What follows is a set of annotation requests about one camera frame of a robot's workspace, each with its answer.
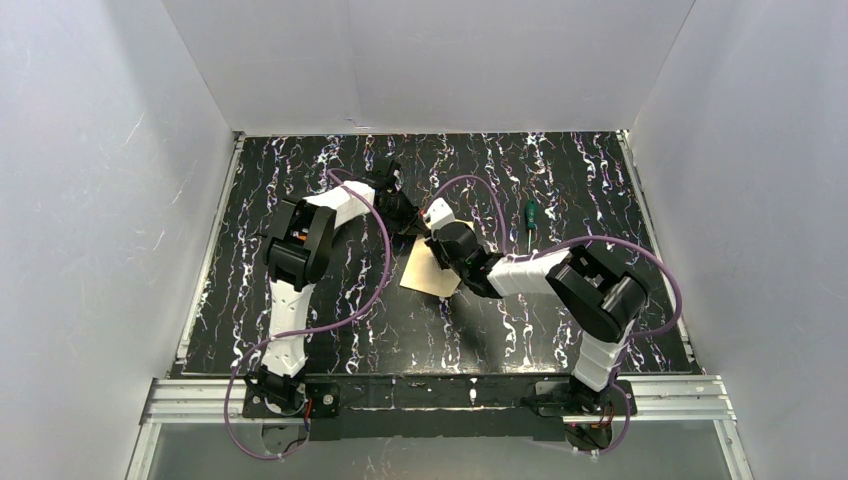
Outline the white envelope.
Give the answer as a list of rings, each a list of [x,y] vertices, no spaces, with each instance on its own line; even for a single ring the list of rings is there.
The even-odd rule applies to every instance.
[[[442,269],[439,266],[425,240],[425,236],[416,239],[403,270],[400,286],[435,297],[451,297],[459,288],[460,277],[450,268]]]

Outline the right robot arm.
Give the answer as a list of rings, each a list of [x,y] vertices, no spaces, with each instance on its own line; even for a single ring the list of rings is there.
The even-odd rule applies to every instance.
[[[441,269],[453,271],[480,297],[557,297],[582,330],[578,360],[565,386],[526,403],[551,398],[571,411],[602,408],[635,318],[649,300],[649,287],[637,273],[597,240],[520,259],[488,251],[468,225],[454,221],[431,232],[425,244]]]

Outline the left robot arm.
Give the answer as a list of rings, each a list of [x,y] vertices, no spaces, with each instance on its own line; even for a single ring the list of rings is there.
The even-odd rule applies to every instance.
[[[333,254],[336,231],[371,215],[384,243],[384,268],[391,268],[391,236],[418,235],[425,225],[418,207],[398,185],[400,164],[377,160],[364,175],[339,180],[334,188],[306,197],[283,198],[270,227],[262,233],[261,260],[271,292],[270,336],[260,366],[244,376],[248,404],[291,417],[308,410],[313,399],[301,373],[307,361],[305,339],[311,296]]]

